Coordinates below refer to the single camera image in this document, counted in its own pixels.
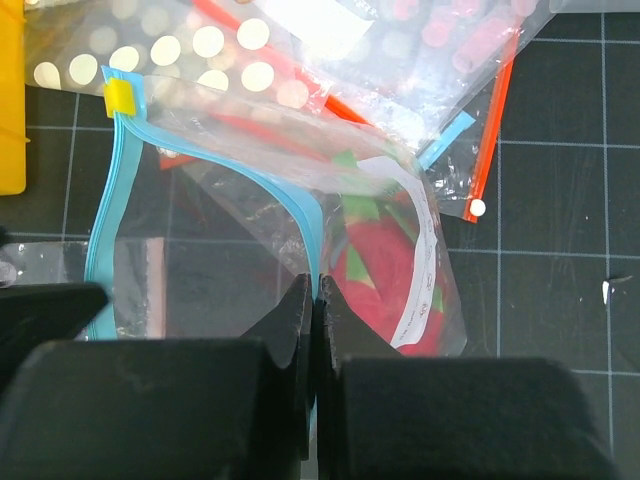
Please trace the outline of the blue zipper clear bag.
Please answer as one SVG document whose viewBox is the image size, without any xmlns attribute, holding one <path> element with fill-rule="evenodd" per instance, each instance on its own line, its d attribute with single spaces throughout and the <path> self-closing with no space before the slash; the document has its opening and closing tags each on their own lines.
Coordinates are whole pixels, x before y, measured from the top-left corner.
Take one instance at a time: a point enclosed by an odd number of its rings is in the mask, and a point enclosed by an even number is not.
<svg viewBox="0 0 640 480">
<path fill-rule="evenodd" d="M 439 222 L 454 296 L 436 356 L 463 351 L 467 335 L 437 204 L 405 148 L 362 125 L 199 83 L 111 67 L 103 75 L 114 141 L 87 280 L 110 294 L 115 243 L 162 238 L 163 338 L 238 337 L 280 302 L 295 277 L 309 276 L 313 292 L 331 277 L 335 243 L 345 236 L 342 197 L 383 192 L 385 181 L 336 157 L 388 156 L 423 182 Z"/>
</svg>

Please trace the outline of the red dragon fruit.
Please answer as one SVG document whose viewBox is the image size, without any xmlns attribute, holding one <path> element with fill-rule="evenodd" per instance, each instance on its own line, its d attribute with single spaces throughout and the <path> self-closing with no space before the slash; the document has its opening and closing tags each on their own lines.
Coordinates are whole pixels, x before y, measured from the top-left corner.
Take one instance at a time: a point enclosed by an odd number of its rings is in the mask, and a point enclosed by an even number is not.
<svg viewBox="0 0 640 480">
<path fill-rule="evenodd" d="M 345 236 L 335 243 L 331 277 L 350 309 L 393 348 L 408 356 L 443 353 L 454 294 L 423 182 L 388 156 L 345 153 L 335 161 L 386 185 L 381 194 L 342 197 Z"/>
</svg>

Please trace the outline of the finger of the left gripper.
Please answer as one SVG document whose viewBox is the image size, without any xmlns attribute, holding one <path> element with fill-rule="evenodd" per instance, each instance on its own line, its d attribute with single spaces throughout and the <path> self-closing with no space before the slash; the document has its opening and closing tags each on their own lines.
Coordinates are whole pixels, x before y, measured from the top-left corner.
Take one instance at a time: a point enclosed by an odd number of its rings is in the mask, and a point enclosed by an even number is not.
<svg viewBox="0 0 640 480">
<path fill-rule="evenodd" d="M 30 350 L 74 339 L 109 303 L 93 283 L 11 286 L 1 290 L 1 348 Z"/>
</svg>

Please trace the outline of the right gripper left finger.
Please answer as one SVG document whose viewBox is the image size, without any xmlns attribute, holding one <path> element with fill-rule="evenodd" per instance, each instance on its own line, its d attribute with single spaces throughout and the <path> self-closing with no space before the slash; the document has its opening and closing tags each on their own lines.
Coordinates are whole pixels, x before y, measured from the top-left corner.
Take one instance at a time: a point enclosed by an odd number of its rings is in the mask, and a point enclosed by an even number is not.
<svg viewBox="0 0 640 480">
<path fill-rule="evenodd" d="M 6 373 L 5 479 L 296 479 L 312 282 L 238 338 L 49 340 Z"/>
</svg>

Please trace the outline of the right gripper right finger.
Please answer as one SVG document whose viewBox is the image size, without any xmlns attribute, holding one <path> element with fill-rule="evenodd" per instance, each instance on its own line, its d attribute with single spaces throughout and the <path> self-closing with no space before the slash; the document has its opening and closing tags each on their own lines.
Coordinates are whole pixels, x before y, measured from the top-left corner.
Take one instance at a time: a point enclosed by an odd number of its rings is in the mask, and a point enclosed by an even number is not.
<svg viewBox="0 0 640 480">
<path fill-rule="evenodd" d="M 583 390 L 542 358 L 405 357 L 331 277 L 317 302 L 323 479 L 616 479 Z"/>
</svg>

